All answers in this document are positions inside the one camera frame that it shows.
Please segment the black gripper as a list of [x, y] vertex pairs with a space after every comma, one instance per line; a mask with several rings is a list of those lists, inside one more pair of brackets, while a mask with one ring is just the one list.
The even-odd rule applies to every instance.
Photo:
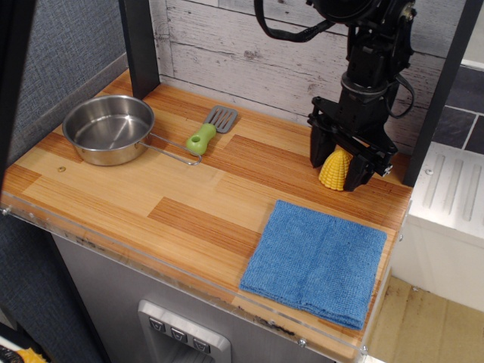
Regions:
[[344, 182], [344, 191], [368, 183], [374, 173], [385, 176], [397, 147], [384, 126], [398, 91], [398, 81], [385, 80], [375, 87], [354, 83], [346, 74], [341, 79], [338, 102], [322, 97], [312, 99], [310, 161], [323, 166], [336, 146], [353, 155]]

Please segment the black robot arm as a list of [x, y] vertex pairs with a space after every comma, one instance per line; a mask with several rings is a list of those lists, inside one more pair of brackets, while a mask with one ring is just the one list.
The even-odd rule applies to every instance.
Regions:
[[414, 53], [411, 28], [417, 12], [413, 1], [335, 1], [320, 3], [317, 10], [327, 20], [348, 27], [348, 67], [341, 77], [340, 99], [312, 100], [310, 160], [322, 167], [340, 147], [351, 154], [343, 190], [354, 191], [373, 174], [388, 175], [398, 148], [385, 132], [394, 113], [399, 87], [414, 89], [402, 76]]

